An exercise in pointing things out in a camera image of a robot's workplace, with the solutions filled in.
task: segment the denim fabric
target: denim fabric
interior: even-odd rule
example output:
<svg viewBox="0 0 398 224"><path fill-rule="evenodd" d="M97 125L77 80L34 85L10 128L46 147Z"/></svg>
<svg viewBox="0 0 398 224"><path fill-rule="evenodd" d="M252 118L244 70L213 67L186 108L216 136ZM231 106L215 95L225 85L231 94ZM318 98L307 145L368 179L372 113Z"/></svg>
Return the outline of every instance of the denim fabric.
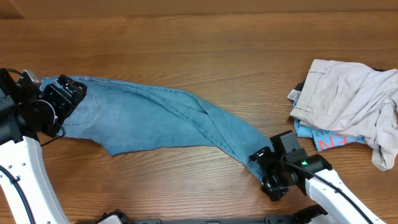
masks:
<svg viewBox="0 0 398 224"><path fill-rule="evenodd" d="M256 128L183 90L105 78L70 76L87 96L63 124L70 138L92 139L110 155L175 146L218 146L258 179L249 156L269 146ZM43 78L42 89L56 77Z"/></svg>
<svg viewBox="0 0 398 224"><path fill-rule="evenodd" d="M313 138L317 151L320 152L325 149L344 146L345 144L352 142L359 142L365 144L362 136L352 137L343 136L335 131L327 131L321 129L313 129L306 126L300 125L300 120L294 118L294 129L296 130L297 136L301 138Z"/></svg>

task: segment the jeans pocket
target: jeans pocket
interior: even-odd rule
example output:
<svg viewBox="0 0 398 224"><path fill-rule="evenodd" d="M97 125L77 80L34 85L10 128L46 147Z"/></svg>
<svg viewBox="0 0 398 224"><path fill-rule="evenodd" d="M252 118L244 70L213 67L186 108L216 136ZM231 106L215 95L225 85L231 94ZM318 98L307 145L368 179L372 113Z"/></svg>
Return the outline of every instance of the jeans pocket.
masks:
<svg viewBox="0 0 398 224"><path fill-rule="evenodd" d="M87 93L86 97L76 107L72 115L63 122L63 126L89 125L101 112L101 105L95 94Z"/></svg>

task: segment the white label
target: white label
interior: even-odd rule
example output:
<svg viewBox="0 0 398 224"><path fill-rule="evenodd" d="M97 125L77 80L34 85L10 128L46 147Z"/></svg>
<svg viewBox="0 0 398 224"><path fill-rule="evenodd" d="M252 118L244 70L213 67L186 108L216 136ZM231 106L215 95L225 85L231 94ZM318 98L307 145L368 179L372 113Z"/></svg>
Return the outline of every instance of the white label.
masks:
<svg viewBox="0 0 398 224"><path fill-rule="evenodd" d="M292 90L292 91L290 91L290 93L289 93L289 95L287 96L287 98L290 99L290 100L294 100L294 101L297 102L297 101L299 100L299 98L300 98L300 94L301 94L300 91L298 91L298 90Z"/></svg>

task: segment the black cable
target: black cable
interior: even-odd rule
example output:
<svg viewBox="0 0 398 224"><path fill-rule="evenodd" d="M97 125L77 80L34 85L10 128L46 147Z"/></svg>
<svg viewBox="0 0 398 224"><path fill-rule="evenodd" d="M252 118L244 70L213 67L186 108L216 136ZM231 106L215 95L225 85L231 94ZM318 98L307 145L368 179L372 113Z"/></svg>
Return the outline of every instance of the black cable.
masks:
<svg viewBox="0 0 398 224"><path fill-rule="evenodd" d="M25 196L25 194L24 194L24 191L21 189L20 185L18 184L18 181L19 181L19 180L15 179L14 176L13 176L10 172L8 172L8 170L6 170L6 168L4 168L2 165L0 165L0 171L1 171L5 176L8 177L8 179L9 179L10 182L11 182L11 184L14 185L15 189L17 190L17 192L18 192L18 194L19 194L19 196L20 196L20 198L21 198L21 200L22 200L22 203L23 203L24 206L25 206L26 214L27 214L27 216L28 216L28 218L29 218L30 224L36 224L35 218L33 217L32 210L30 209L30 206L29 206L29 203L28 203L28 201L27 201L27 199L26 199L26 196Z"/></svg>
<svg viewBox="0 0 398 224"><path fill-rule="evenodd" d="M362 217L369 223L369 224L373 224L372 220L355 204L355 202L352 201L351 198L349 198L340 188L334 186L332 183L330 183L329 181L325 180L324 178L314 174L313 172L303 169L299 166L296 166L294 164L291 164L289 162L285 162L285 161L278 161L278 160L274 160L271 162L275 162L275 163L279 163L281 165L286 165L289 167L292 167L296 170L299 170L301 172L305 172L307 174L310 174L312 177L317 178L318 180L322 181L324 184L326 184L327 186L331 187L333 190L337 191L338 193L341 194L341 196L343 196L361 215Z"/></svg>
<svg viewBox="0 0 398 224"><path fill-rule="evenodd" d="M59 126L60 126L61 129L62 129L62 134L61 134L60 136L57 136L57 137L55 137L55 138L49 140L49 141L46 142L46 143L41 144L41 145L40 145L41 147L43 147L43 146L45 146L45 145L48 145L48 144L50 144L51 142L54 142L55 140L60 139L60 138L64 137L64 136L67 134L67 131L65 130L65 128L64 128L62 125L60 125L60 124L59 124Z"/></svg>
<svg viewBox="0 0 398 224"><path fill-rule="evenodd" d="M18 75L22 75L22 73L20 71L15 70L13 68L6 68L6 71L7 72L12 72L12 73L15 73L15 74L18 74Z"/></svg>

